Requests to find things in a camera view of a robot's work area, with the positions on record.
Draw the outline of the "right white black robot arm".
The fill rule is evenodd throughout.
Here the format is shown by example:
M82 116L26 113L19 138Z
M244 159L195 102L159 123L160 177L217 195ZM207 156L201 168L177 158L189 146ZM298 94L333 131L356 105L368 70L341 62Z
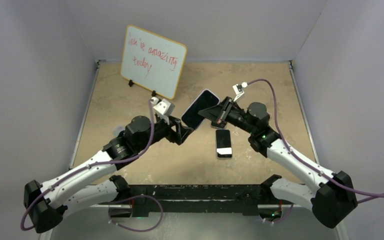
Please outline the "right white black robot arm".
M231 124L249 133L251 148L293 173L301 184L281 176L263 182L260 196L268 204L286 200L310 210L328 228L335 228L357 206L351 177L344 171L335 173L313 162L291 147L269 125L270 115L263 103L253 102L247 110L230 97L198 114L220 125Z

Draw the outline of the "white whiteboard with yellow frame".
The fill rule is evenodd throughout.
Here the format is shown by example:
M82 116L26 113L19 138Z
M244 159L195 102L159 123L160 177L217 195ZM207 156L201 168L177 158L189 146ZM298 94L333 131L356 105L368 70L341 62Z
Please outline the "white whiteboard with yellow frame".
M187 47L177 41L128 25L122 51L120 75L166 99L175 98Z

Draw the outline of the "black smartphone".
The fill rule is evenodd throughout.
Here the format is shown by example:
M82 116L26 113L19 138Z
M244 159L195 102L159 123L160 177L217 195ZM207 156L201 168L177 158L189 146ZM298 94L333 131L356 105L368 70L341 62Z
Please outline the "black smartphone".
M231 159L233 156L231 132L228 129L215 131L216 156L218 159Z

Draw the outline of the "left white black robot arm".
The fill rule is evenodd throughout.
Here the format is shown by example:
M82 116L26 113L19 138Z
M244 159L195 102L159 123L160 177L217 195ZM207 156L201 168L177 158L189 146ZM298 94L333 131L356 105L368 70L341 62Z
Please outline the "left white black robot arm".
M127 181L114 173L140 158L152 144L166 139L179 146L193 131L173 116L134 117L117 137L82 164L42 183L28 182L24 186L21 230L34 229L41 234L84 208L132 204L146 198L143 193L133 195Z

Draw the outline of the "small clear plastic cup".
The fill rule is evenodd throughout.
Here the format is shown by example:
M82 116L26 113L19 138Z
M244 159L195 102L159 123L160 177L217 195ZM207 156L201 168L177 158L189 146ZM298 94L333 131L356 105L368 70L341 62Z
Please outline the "small clear plastic cup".
M124 131L124 127L122 125L117 125L113 128L112 130L112 133L115 135L115 136L118 136L122 131Z

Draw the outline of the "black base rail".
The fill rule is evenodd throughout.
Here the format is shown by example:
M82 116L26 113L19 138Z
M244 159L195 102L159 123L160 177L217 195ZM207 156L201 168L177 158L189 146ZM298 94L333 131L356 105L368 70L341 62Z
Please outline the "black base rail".
M279 210L280 202L266 196L258 184L130 185L121 196L129 200L134 217L150 213L227 213L243 216Z

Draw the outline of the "phone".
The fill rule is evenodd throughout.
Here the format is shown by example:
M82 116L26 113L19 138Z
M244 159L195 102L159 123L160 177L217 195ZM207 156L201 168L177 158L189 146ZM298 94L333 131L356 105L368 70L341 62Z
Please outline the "phone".
M196 130L205 120L199 115L200 110L204 110L220 103L220 98L209 89L204 89L190 104L181 116L182 122L189 128Z

